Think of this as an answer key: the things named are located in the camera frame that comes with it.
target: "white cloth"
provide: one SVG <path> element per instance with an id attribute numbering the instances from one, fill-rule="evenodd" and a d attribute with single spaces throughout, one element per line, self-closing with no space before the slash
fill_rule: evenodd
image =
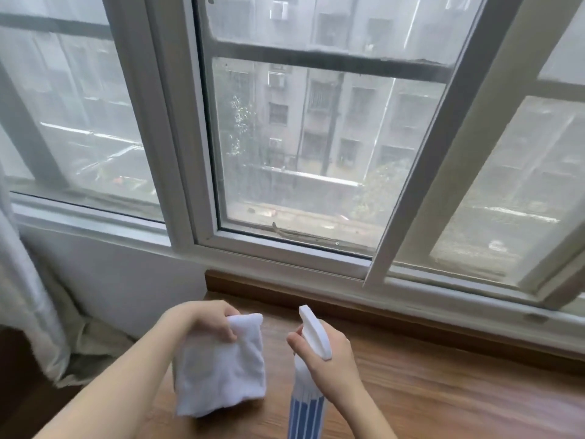
<path id="1" fill-rule="evenodd" d="M 177 415 L 202 417 L 266 395 L 261 314 L 228 317 L 238 336 L 226 343 L 209 334 L 187 336 L 175 358 Z"/>

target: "white curtain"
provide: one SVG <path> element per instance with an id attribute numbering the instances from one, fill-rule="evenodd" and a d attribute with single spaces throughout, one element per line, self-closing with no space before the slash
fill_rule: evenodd
<path id="1" fill-rule="evenodd" d="M 125 334 L 80 314 L 47 261 L 26 248 L 1 166 L 0 325 L 25 333 L 41 370 L 57 386 L 86 384 L 132 345 Z"/>

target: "wall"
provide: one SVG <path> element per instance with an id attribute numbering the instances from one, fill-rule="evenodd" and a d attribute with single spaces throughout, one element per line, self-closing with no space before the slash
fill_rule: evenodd
<path id="1" fill-rule="evenodd" d="M 203 266 L 32 227 L 24 240 L 55 268 L 87 314 L 138 337 L 168 308 L 205 295 Z"/>

